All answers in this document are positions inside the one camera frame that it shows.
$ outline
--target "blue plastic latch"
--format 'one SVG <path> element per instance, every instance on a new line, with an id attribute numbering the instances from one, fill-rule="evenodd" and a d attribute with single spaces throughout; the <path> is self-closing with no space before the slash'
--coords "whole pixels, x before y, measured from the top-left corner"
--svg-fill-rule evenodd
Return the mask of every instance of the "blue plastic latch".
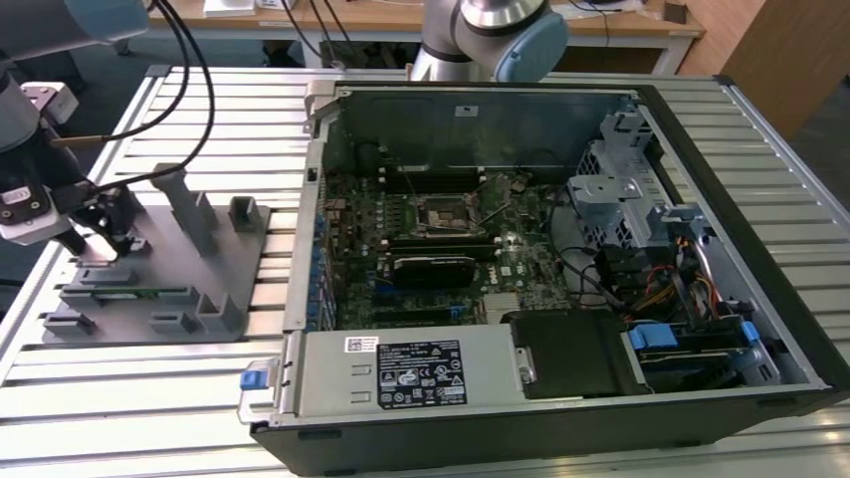
<path id="1" fill-rule="evenodd" d="M 266 384 L 268 372 L 266 370 L 246 370 L 239 378 L 239 388 L 243 390 L 262 390 L 268 388 Z"/>
<path id="2" fill-rule="evenodd" d="M 758 342 L 761 339 L 761 335 L 758 334 L 758 330 L 755 329 L 755 325 L 750 321 L 745 321 L 741 323 L 741 331 L 743 332 L 743 336 L 749 340 L 751 344 Z"/>
<path id="3" fill-rule="evenodd" d="M 466 310 L 466 306 L 451 306 L 448 310 L 451 313 L 451 319 L 456 321 L 460 318 L 460 314 L 463 314 L 463 311 Z"/>
<path id="4" fill-rule="evenodd" d="M 677 347 L 679 345 L 674 329 L 667 324 L 641 324 L 630 330 L 629 338 L 633 341 L 635 350 Z"/>
<path id="5" fill-rule="evenodd" d="M 633 343 L 633 349 L 637 351 L 647 347 L 647 341 L 643 340 L 641 332 L 635 330 L 629 331 L 629 340 Z"/>

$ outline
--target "floor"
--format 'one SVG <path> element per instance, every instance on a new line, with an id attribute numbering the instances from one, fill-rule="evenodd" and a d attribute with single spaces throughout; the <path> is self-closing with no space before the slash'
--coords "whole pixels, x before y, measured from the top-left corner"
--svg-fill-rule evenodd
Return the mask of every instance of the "floor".
<path id="1" fill-rule="evenodd" d="M 207 62 L 214 67 L 259 67 L 264 56 L 260 43 L 252 41 L 199 41 Z M 73 52 L 88 83 L 79 94 L 81 106 L 67 125 L 67 134 L 112 131 L 148 65 L 176 65 L 179 52 L 170 40 L 132 41 L 134 54 L 119 57 L 112 48 L 96 46 Z M 791 141 L 833 193 L 850 207 L 850 84 L 842 84 Z M 75 151 L 85 170 L 92 167 L 100 149 Z M 24 280 L 43 246 L 17 246 L 0 241 L 0 278 Z M 15 298 L 15 289 L 0 287 L 0 311 Z"/>

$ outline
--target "barcode sticker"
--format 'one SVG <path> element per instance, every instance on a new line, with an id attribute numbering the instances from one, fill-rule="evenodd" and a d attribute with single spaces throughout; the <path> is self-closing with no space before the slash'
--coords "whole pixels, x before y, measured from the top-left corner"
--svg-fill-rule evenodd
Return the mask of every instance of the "barcode sticker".
<path id="1" fill-rule="evenodd" d="M 346 337 L 346 354 L 378 350 L 378 337 Z"/>

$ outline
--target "warning label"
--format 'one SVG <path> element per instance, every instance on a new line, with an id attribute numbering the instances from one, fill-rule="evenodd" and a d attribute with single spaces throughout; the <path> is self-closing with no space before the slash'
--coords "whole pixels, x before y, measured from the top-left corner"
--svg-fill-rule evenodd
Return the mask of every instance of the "warning label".
<path id="1" fill-rule="evenodd" d="M 378 387 L 384 410 L 464 405 L 459 341 L 380 344 Z"/>

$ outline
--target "gray plastic part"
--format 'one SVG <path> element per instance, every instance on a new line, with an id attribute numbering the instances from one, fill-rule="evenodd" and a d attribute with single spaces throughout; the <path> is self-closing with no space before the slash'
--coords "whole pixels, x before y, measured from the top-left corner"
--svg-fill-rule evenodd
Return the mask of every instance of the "gray plastic part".
<path id="1" fill-rule="evenodd" d="M 224 295 L 218 305 L 212 303 L 210 296 L 200 296 L 196 317 L 206 330 L 212 333 L 231 333 L 239 329 L 244 321 L 244 313 L 228 295 Z"/>
<path id="2" fill-rule="evenodd" d="M 136 273 L 123 267 L 84 269 L 80 284 L 85 286 L 131 286 L 136 281 Z"/>
<path id="3" fill-rule="evenodd" d="M 263 216 L 251 196 L 235 196 L 230 200 L 230 223 L 236 232 L 252 232 L 263 228 Z"/>
<path id="4" fill-rule="evenodd" d="M 76 312 L 48 314 L 44 328 L 60 337 L 87 337 L 95 331 L 95 323 Z"/>
<path id="5" fill-rule="evenodd" d="M 198 324 L 186 312 L 154 313 L 150 319 L 150 327 L 160 334 L 188 335 L 198 330 Z"/>
<path id="6" fill-rule="evenodd" d="M 131 253 L 108 268 L 83 268 L 63 288 L 55 314 L 80 314 L 98 323 L 90 335 L 55 334 L 45 344 L 158 344 L 234 342 L 247 327 L 271 211 L 251 204 L 252 230 L 236 231 L 231 211 L 211 207 L 219 226 L 210 231 L 218 252 L 200 256 L 167 206 L 150 206 L 135 223 L 150 247 Z M 118 279 L 130 277 L 128 284 Z M 84 284 L 91 277 L 115 279 Z"/>
<path id="7" fill-rule="evenodd" d="M 160 171 L 176 164 L 160 163 L 154 171 Z M 174 208 L 174 218 L 186 232 L 195 249 L 202 256 L 216 253 L 218 248 L 212 238 L 211 229 L 218 225 L 215 212 L 203 193 L 192 193 L 186 187 L 186 171 L 182 169 L 166 176 L 152 179 L 150 182 L 159 189 Z"/>
<path id="8" fill-rule="evenodd" d="M 171 65 L 151 65 L 144 75 L 150 78 L 163 78 L 171 74 Z"/>

